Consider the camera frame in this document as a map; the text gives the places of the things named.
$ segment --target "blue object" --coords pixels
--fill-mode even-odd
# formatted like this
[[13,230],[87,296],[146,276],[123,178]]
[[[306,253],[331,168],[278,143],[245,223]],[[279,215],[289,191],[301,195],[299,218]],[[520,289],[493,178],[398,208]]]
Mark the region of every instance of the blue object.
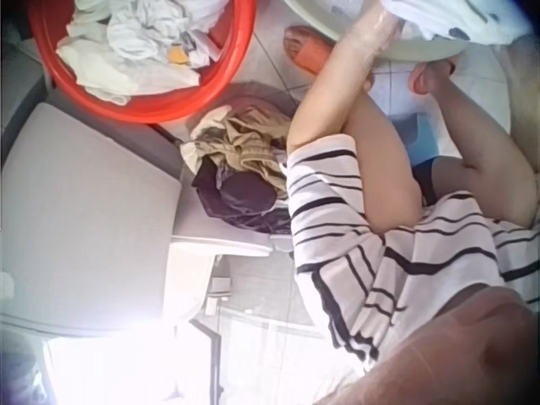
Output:
[[427,114],[391,116],[390,119],[405,145],[411,166],[439,156],[437,138]]

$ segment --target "hand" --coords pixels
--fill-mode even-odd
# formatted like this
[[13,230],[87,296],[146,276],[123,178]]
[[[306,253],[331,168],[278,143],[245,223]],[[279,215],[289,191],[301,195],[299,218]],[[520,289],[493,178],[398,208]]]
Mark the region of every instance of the hand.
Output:
[[386,11],[380,0],[371,0],[349,35],[363,48],[379,55],[399,38],[403,24],[403,20]]

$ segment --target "black and white striped shirt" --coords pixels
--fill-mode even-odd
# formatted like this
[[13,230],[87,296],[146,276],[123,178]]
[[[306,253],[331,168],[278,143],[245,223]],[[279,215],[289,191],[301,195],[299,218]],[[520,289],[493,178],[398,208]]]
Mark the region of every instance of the black and white striped shirt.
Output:
[[538,222],[523,229],[487,219],[471,193],[456,192],[426,208],[413,229],[379,236],[365,218],[350,136],[308,144],[287,166],[306,309],[335,348],[361,360],[361,369],[370,370],[473,284],[511,287],[537,311]]

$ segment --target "bright light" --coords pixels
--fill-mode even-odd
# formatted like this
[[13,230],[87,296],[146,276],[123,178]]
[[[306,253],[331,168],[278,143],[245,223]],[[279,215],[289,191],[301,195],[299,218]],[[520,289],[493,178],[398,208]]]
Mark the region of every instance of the bright light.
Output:
[[180,330],[178,338],[172,328],[152,326],[111,337],[51,340],[46,355],[58,404],[203,405],[194,400],[209,398],[210,344],[202,347],[207,339],[190,324]]

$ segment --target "clothing item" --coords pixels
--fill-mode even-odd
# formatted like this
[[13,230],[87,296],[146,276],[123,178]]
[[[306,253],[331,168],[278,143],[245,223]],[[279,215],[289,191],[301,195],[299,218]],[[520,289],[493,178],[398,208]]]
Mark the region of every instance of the clothing item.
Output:
[[109,0],[75,0],[73,20],[80,24],[97,23],[111,16]]
[[482,45],[509,45],[532,32],[521,10],[509,0],[381,0],[392,14],[415,23],[431,40],[440,35]]
[[210,63],[208,32],[218,21],[228,0],[112,0],[109,43],[121,57],[133,61],[155,59],[168,62],[169,49],[182,45],[193,68]]
[[132,95],[155,95],[199,84],[199,74],[189,67],[150,59],[126,63],[108,44],[83,37],[62,40],[57,54],[74,71],[77,84],[99,90],[90,92],[108,101],[112,95],[124,96],[127,102]]
[[264,234],[290,235],[287,208],[269,211],[276,201],[276,191],[257,173],[240,171],[230,175],[218,190],[218,167],[209,158],[202,159],[192,185],[207,215],[220,218],[237,228]]
[[414,228],[376,235],[355,150],[351,137],[334,135],[288,162],[297,282],[334,347],[368,371],[473,284],[512,288],[538,310],[538,222],[522,229],[493,221],[470,192],[456,192],[426,208]]
[[[156,95],[199,85],[193,69],[221,51],[200,30],[216,24],[229,0],[76,0],[68,38],[57,54],[77,83],[95,97],[125,105],[133,95]],[[99,21],[110,18],[108,25]],[[170,52],[186,54],[169,60]]]
[[198,159],[194,159],[193,146],[189,143],[181,145],[182,156],[195,169],[194,173],[204,156],[212,159],[219,173],[226,171],[226,165],[237,171],[258,173],[276,189],[278,198],[286,199],[285,176],[274,148],[285,149],[289,126],[287,116],[265,107],[249,105],[236,111],[221,107],[206,115],[194,130],[192,145]]

